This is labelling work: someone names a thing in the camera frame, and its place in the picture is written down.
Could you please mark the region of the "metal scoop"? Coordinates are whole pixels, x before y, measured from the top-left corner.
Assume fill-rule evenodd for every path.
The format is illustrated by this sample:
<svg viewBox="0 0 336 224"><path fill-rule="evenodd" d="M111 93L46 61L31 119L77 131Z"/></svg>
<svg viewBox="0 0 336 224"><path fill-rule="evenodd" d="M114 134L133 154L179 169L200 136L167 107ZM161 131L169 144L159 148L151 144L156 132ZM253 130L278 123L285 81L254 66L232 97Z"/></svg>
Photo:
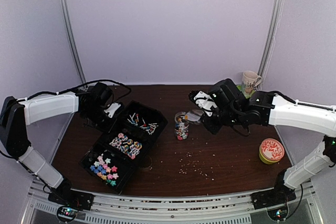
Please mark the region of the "metal scoop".
<svg viewBox="0 0 336 224"><path fill-rule="evenodd" d="M184 116L185 120L187 120L188 123L196 125L201 124L203 117L204 112L202 110L197 109L192 109L188 111Z"/></svg>

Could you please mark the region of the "black three-compartment candy bin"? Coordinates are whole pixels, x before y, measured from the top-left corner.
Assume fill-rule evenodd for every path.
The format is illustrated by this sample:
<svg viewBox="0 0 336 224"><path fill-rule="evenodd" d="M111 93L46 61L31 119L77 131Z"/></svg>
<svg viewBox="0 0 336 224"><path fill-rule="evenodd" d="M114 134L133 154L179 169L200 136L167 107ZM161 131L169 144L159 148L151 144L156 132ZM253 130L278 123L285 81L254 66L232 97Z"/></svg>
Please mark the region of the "black three-compartment candy bin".
<svg viewBox="0 0 336 224"><path fill-rule="evenodd" d="M167 125L156 109L131 101L109 133L103 133L80 165L120 194Z"/></svg>

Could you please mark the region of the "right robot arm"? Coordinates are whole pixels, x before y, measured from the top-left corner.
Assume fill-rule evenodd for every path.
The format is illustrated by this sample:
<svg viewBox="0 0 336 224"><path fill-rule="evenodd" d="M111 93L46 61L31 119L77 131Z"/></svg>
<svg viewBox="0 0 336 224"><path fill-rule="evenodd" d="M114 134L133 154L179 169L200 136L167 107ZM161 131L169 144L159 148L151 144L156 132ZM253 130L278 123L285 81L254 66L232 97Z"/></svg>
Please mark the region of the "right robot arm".
<svg viewBox="0 0 336 224"><path fill-rule="evenodd" d="M279 204L302 182L335 164L335 107L293 100L279 91L257 91L246 98L231 79L219 81L208 92L197 91L191 100L205 112L203 125L212 134L222 126L290 126L324 135L318 146L298 164L279 175L269 192Z"/></svg>

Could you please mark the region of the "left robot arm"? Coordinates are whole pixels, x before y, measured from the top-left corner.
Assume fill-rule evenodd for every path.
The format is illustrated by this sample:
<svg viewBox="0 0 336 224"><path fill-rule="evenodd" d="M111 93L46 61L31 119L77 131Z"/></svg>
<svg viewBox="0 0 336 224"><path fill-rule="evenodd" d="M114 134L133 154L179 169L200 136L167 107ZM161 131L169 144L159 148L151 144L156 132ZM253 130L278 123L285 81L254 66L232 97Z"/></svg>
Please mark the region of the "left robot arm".
<svg viewBox="0 0 336 224"><path fill-rule="evenodd" d="M56 189L54 194L64 205L71 205L76 199L75 192L67 187L66 178L33 147L28 129L79 114L99 131L108 133L123 108L123 103L114 98L113 90L104 80L95 81L89 88L76 86L58 92L42 91L20 99L9 96L1 110L1 143L5 149L2 154Z"/></svg>

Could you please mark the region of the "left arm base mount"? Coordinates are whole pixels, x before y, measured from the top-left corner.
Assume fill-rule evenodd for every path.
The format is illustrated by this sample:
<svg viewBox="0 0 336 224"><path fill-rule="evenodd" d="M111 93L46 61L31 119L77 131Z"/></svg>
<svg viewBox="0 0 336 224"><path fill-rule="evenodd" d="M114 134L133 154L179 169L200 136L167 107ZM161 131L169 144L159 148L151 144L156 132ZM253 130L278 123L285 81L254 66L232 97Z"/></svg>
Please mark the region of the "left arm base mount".
<svg viewBox="0 0 336 224"><path fill-rule="evenodd" d="M56 188L41 180L45 188L49 189L48 200L60 206L56 210L56 217L61 223L74 221L83 210L90 210L94 195L72 189L71 182L64 178Z"/></svg>

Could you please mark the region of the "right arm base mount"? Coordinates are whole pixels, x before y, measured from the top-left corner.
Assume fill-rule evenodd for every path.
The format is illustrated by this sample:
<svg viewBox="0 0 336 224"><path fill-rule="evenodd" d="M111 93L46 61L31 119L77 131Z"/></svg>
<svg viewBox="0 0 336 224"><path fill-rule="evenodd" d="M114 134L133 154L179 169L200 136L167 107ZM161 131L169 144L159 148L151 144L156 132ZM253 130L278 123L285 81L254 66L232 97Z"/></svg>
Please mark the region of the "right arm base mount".
<svg viewBox="0 0 336 224"><path fill-rule="evenodd" d="M273 189L259 191L251 194L251 201L255 210L283 204L283 206L279 209L271 209L267 211L268 217L276 222L286 221L292 217L299 208L303 198L303 192L301 192L301 196L296 208L290 212L288 202L296 199L296 193L295 189L291 189L285 186L284 177L286 171L287 170L284 169L277 175Z"/></svg>

